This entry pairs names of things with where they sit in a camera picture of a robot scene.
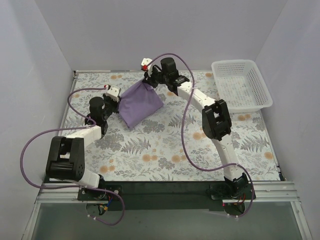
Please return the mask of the white plastic basket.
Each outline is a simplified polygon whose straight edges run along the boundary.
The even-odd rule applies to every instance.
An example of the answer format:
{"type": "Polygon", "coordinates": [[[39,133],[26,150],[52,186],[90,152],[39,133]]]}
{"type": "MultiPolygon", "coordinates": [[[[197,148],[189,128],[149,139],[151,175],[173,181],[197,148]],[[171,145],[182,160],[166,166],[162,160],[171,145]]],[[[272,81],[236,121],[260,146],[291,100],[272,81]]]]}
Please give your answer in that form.
{"type": "Polygon", "coordinates": [[[248,59],[211,64],[219,97],[230,113],[251,113],[271,107],[273,100],[256,63],[248,59]]]}

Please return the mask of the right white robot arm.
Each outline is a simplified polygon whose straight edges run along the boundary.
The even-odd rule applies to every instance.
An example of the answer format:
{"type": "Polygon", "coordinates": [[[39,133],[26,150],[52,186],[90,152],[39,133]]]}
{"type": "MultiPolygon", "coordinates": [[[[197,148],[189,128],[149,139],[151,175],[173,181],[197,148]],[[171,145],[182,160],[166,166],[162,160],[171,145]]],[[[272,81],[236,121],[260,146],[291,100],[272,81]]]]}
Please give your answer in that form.
{"type": "Polygon", "coordinates": [[[176,62],[171,57],[163,58],[160,66],[153,64],[150,58],[141,62],[144,72],[143,82],[156,88],[166,85],[168,90],[187,101],[187,106],[196,108],[202,117],[202,130],[207,138],[214,144],[220,157],[220,169],[224,173],[226,190],[218,190],[221,196],[232,199],[244,198],[249,187],[248,175],[239,165],[231,139],[232,122],[227,103],[216,100],[196,89],[195,78],[181,75],[176,62]]]}

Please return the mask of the purple t shirt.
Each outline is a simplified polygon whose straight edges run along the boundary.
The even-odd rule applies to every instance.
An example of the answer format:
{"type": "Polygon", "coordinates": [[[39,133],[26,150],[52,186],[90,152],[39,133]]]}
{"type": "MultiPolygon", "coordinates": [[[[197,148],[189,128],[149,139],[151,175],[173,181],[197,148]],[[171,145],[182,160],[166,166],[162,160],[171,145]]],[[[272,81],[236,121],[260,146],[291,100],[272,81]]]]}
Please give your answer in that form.
{"type": "Polygon", "coordinates": [[[140,80],[121,95],[118,111],[127,127],[132,129],[163,105],[154,88],[140,80]]]}

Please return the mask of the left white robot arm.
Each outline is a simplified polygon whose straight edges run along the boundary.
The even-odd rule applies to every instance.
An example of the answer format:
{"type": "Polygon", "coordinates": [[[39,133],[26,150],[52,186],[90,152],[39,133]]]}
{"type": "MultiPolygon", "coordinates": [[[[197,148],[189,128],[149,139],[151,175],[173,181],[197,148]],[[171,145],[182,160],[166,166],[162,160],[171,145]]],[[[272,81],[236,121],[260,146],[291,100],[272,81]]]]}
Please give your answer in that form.
{"type": "Polygon", "coordinates": [[[49,178],[90,187],[89,194],[95,200],[106,196],[106,187],[99,183],[101,177],[86,168],[86,147],[100,140],[108,130],[108,118],[117,113],[120,98],[106,94],[89,101],[89,114],[85,128],[67,136],[56,136],[51,140],[45,173],[49,178]]]}

